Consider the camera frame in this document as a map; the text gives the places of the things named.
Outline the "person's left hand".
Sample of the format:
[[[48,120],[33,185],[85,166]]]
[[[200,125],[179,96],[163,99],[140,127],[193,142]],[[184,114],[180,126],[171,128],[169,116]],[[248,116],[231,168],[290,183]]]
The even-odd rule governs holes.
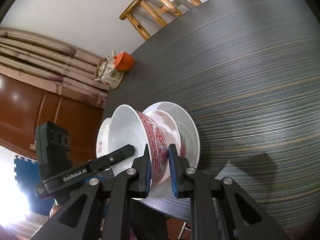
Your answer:
[[[57,211],[59,211],[62,207],[63,207],[63,205],[58,205],[58,204],[54,203],[51,210],[49,211],[49,218],[52,218],[53,215],[55,215],[57,213]]]

